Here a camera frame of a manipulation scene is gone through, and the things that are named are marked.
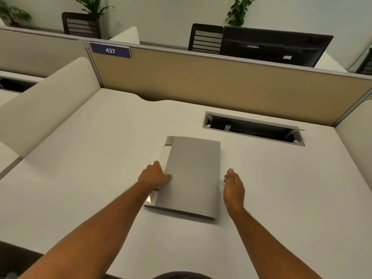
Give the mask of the person's right hand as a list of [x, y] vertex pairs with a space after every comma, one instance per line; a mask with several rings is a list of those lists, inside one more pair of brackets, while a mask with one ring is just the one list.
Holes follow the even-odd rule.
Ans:
[[232, 175], [232, 184], [224, 186], [224, 203], [231, 218], [244, 210], [245, 188], [239, 175], [229, 169], [226, 175]]

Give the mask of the person's left hand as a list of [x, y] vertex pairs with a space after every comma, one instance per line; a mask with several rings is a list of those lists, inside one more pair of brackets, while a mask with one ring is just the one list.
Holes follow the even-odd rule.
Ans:
[[165, 184], [160, 184], [160, 176], [164, 174], [159, 161], [154, 161], [153, 164], [147, 165], [138, 177], [138, 183], [152, 191], [156, 188], [161, 188]]

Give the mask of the grey laptop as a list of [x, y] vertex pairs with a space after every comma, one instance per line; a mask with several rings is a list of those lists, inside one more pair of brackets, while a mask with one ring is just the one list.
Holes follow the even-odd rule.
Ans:
[[214, 221], [219, 214], [221, 142], [168, 136], [161, 168], [171, 180], [154, 189], [144, 207]]

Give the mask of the person's right forearm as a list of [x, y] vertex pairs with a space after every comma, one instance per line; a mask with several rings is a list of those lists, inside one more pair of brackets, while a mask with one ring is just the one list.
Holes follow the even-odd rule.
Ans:
[[322, 279], [243, 206], [227, 206], [259, 279]]

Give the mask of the person's left forearm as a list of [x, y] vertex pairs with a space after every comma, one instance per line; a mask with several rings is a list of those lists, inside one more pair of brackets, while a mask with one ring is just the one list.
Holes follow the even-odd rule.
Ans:
[[100, 279], [120, 252], [150, 192], [161, 184], [137, 182], [84, 221], [19, 279]]

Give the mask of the long beige desk partition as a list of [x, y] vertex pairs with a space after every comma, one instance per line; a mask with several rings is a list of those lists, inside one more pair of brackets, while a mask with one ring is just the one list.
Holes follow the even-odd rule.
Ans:
[[372, 94], [372, 76], [198, 52], [92, 41], [130, 48], [132, 58], [90, 55], [104, 88], [336, 126]]

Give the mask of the cream side divider panel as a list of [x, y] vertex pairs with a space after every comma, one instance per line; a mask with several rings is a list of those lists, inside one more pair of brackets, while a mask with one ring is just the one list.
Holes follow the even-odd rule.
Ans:
[[140, 44], [138, 30], [135, 26], [128, 28], [127, 30], [112, 37], [109, 41], [131, 43], [131, 44], [137, 44], [137, 45]]
[[326, 52], [320, 57], [318, 62], [315, 65], [315, 68], [321, 70], [331, 70], [337, 72], [348, 72], [345, 68], [342, 67], [334, 58], [332, 58]]
[[101, 86], [80, 57], [0, 107], [0, 142], [25, 158]]
[[359, 105], [335, 129], [372, 192], [372, 99]]

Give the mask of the blue number plate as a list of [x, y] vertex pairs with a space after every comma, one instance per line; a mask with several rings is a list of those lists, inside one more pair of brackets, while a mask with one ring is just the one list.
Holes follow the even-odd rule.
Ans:
[[126, 46], [109, 45], [98, 42], [90, 42], [90, 46], [93, 53], [116, 56], [127, 59], [132, 58], [130, 48]]

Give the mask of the black computer monitor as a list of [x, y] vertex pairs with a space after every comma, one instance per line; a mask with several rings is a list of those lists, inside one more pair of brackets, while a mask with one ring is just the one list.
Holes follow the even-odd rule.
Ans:
[[226, 26], [220, 55], [315, 67], [333, 35]]

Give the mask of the black mesh office chair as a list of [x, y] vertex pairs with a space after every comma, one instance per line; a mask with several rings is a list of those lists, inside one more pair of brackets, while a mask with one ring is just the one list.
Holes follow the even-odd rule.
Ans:
[[219, 55], [223, 32], [223, 26], [194, 23], [188, 51]]
[[62, 13], [64, 34], [102, 39], [100, 18], [93, 14]]
[[372, 76], [372, 47], [369, 48], [369, 52], [361, 65], [355, 71], [356, 74], [364, 74]]

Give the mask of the green potted plant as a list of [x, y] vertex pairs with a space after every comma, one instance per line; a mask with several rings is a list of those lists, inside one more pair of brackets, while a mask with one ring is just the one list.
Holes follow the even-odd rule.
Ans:
[[242, 27], [248, 7], [254, 1], [255, 0], [234, 0], [234, 4], [227, 13], [227, 18], [225, 19], [226, 24], [233, 27]]
[[108, 0], [75, 0], [75, 1], [83, 5], [84, 8], [81, 9], [82, 11], [94, 15], [98, 18], [104, 15], [109, 8], [116, 9], [116, 7], [108, 4]]
[[0, 18], [7, 20], [9, 26], [14, 28], [21, 28], [21, 23], [32, 21], [29, 13], [15, 5], [9, 5], [7, 0], [0, 0]]

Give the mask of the short beige desk partition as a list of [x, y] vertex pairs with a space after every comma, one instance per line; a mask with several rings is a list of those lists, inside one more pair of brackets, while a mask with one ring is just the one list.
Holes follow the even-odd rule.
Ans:
[[0, 71], [46, 78], [80, 57], [90, 61], [77, 37], [0, 26]]

